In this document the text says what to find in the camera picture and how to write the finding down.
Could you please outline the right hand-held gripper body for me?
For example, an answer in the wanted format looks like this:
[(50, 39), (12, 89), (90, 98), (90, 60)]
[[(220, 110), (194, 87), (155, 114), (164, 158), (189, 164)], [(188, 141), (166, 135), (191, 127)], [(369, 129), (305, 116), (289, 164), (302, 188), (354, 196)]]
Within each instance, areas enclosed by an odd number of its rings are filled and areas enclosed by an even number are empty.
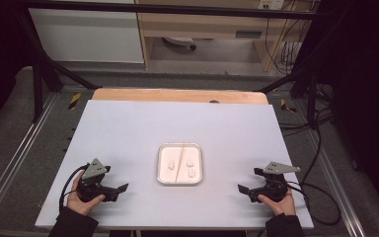
[(264, 174), (259, 176), (265, 178), (265, 185), (261, 188), (249, 190), (248, 197), (251, 202), (260, 202), (258, 195), (264, 195), (276, 202), (281, 201), (288, 190), (284, 175), (286, 173), (296, 173), (301, 171), (299, 167), (276, 162), (270, 162), (265, 168), (263, 168), (263, 170)]

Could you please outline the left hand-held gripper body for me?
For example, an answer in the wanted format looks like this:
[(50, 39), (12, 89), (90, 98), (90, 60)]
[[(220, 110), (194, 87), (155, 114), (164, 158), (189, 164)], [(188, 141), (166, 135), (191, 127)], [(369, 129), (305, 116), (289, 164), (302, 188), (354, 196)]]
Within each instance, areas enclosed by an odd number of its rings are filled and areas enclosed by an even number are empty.
[(105, 166), (98, 159), (87, 166), (76, 190), (81, 201), (87, 202), (99, 195), (105, 196), (104, 202), (117, 200), (118, 195), (112, 193), (114, 188), (102, 185), (105, 174)]

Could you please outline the square white tray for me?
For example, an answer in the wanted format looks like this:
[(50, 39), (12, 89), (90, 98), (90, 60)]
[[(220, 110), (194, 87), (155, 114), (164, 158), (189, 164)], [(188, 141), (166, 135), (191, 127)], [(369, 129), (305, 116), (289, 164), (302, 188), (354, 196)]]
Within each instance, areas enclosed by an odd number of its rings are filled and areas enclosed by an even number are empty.
[[(200, 146), (196, 143), (186, 143), (178, 183), (175, 183), (178, 160), (183, 143), (185, 142), (164, 143), (160, 146), (158, 151), (157, 179), (161, 184), (166, 186), (193, 186), (202, 181), (203, 167)], [(187, 167), (188, 160), (192, 160), (194, 162), (193, 167)], [(171, 161), (176, 164), (175, 170), (168, 169), (168, 163)], [(189, 177), (189, 169), (194, 169), (196, 171), (194, 178)]]

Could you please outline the person's right hand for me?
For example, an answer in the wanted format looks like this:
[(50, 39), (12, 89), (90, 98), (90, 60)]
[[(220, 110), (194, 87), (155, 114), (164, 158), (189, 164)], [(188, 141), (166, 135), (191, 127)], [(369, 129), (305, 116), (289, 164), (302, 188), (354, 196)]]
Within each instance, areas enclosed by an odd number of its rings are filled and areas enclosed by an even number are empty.
[(274, 213), (274, 215), (295, 215), (296, 209), (295, 209), (295, 202), (292, 195), (292, 191), (288, 190), (287, 193), (284, 195), (284, 198), (279, 201), (273, 201), (269, 197), (266, 197), (264, 195), (258, 195), (258, 199), (267, 205)]

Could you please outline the person's left hand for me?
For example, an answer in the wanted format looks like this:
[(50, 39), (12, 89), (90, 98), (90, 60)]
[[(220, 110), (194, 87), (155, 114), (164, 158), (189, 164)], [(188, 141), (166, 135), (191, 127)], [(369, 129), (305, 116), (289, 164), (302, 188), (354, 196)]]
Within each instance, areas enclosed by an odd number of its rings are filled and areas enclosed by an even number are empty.
[(67, 207), (81, 215), (87, 216), (95, 206), (100, 204), (105, 199), (105, 196), (99, 195), (87, 202), (83, 202), (80, 200), (76, 190), (79, 185), (79, 182), (81, 181), (83, 173), (84, 171), (81, 170), (80, 173), (76, 176), (75, 180), (73, 181), (71, 193), (68, 195), (67, 198)]

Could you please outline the yellow black hazard tape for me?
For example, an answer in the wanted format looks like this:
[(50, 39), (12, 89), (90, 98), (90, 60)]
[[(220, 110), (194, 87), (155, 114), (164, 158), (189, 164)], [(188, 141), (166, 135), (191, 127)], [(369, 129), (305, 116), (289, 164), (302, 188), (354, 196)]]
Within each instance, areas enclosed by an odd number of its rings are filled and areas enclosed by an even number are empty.
[(76, 107), (76, 105), (77, 105), (77, 103), (78, 103), (80, 97), (81, 97), (81, 93), (76, 93), (76, 94), (72, 97), (71, 102), (70, 102), (70, 104), (69, 104), (69, 106), (68, 106), (68, 110), (71, 111), (71, 110), (74, 110), (74, 109), (75, 109), (75, 107)]
[(284, 99), (280, 99), (280, 108), (284, 111), (289, 111), (291, 113), (297, 113), (295, 108), (290, 108), (287, 106), (286, 101)]

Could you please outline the wooden table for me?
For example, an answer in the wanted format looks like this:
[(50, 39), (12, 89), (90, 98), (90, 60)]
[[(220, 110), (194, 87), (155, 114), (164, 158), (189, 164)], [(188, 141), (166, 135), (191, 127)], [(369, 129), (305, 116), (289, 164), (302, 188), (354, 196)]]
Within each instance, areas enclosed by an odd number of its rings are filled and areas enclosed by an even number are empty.
[(93, 100), (267, 105), (264, 93), (214, 90), (100, 88)]

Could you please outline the white cabinet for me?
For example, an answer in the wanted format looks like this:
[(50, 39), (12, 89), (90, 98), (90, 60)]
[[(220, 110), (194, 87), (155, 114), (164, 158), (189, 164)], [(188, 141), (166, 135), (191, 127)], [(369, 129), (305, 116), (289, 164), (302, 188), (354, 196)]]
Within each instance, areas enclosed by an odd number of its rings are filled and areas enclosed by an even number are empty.
[(56, 61), (144, 61), (131, 13), (31, 9), (40, 42)]

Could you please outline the office chair base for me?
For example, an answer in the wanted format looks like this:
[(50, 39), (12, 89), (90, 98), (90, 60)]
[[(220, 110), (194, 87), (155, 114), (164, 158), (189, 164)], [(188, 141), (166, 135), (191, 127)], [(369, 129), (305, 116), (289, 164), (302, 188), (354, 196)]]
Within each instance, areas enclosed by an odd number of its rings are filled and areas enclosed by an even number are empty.
[(188, 46), (190, 50), (196, 50), (196, 45), (191, 38), (168, 38), (164, 37), (164, 40), (179, 46)]

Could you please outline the light wooden desk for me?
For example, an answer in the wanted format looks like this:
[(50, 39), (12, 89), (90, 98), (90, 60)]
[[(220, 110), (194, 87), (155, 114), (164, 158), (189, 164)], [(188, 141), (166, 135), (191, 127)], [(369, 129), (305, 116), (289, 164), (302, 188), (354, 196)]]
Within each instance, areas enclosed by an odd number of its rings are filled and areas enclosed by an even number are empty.
[[(134, 0), (137, 4), (201, 6), (218, 8), (259, 9), (260, 0)], [(282, 11), (315, 12), (317, 0), (284, 0)], [(251, 40), (259, 56), (263, 71), (273, 68), (277, 50), (284, 41), (302, 41), (305, 30), (294, 28), (292, 20), (254, 19), (195, 15), (137, 15), (142, 39), (143, 58), (150, 64), (155, 38), (242, 39)]]

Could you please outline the aluminium floor rail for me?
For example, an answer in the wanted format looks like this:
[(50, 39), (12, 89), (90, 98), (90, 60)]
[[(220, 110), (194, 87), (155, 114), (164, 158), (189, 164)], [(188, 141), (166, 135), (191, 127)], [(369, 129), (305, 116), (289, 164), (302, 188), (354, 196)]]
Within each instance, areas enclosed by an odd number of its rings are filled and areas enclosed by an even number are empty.
[(22, 142), (18, 146), (14, 155), (12, 156), (9, 164), (0, 177), (0, 202), (3, 196), (9, 189), (14, 177), (18, 173), (22, 163), (24, 162), (26, 156), (28, 155), (31, 147), (33, 146), (42, 126), (44, 125), (48, 115), (50, 114), (54, 101), (58, 97), (58, 93), (50, 93), (45, 100), (44, 106), (42, 107), (43, 112), (38, 117), (38, 120), (33, 122), (29, 127), (28, 132), (24, 136)]
[(366, 237), (365, 231), (357, 217), (355, 210), (346, 194), (345, 189), (341, 184), (336, 171), (334, 170), (329, 156), (327, 155), (323, 144), (320, 143), (319, 134), (316, 130), (309, 130), (308, 135), (312, 141), (314, 148), (317, 151), (317, 160), (324, 174), (324, 177), (331, 190), (331, 194), (338, 202), (341, 210), (341, 217), (343, 223), (349, 233), (350, 237)]

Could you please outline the white wall power outlet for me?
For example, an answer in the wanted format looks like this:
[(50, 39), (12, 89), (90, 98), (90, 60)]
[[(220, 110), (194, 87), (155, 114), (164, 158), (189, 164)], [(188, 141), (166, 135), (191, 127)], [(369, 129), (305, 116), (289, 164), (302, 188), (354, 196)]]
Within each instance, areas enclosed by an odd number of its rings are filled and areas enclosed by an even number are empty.
[(260, 0), (259, 9), (263, 10), (280, 10), (284, 0)]

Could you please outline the black metal frame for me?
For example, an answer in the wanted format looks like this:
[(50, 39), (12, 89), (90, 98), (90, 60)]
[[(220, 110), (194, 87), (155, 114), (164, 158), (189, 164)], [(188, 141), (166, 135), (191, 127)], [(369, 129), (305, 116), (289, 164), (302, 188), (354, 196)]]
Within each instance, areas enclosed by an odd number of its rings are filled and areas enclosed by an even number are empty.
[(86, 81), (67, 68), (56, 63), (44, 51), (34, 26), (27, 16), (29, 9), (44, 10), (73, 10), (88, 12), (120, 12), (120, 13), (143, 13), (162, 15), (195, 15), (195, 16), (220, 16), (237, 18), (264, 18), (264, 19), (295, 19), (315, 20), (326, 17), (324, 13), (296, 12), (281, 10), (250, 10), (241, 8), (218, 8), (201, 6), (177, 6), (177, 5), (153, 5), (153, 4), (126, 4), (126, 3), (103, 3), (103, 2), (79, 2), (79, 1), (52, 1), (52, 0), (17, 0), (11, 8), (15, 17), (27, 35), (35, 56), (34, 91), (35, 91), (35, 117), (37, 120), (42, 113), (41, 81), (43, 79), (48, 88), (57, 92), (63, 85), (57, 72), (67, 76), (87, 89), (99, 89), (98, 85)]

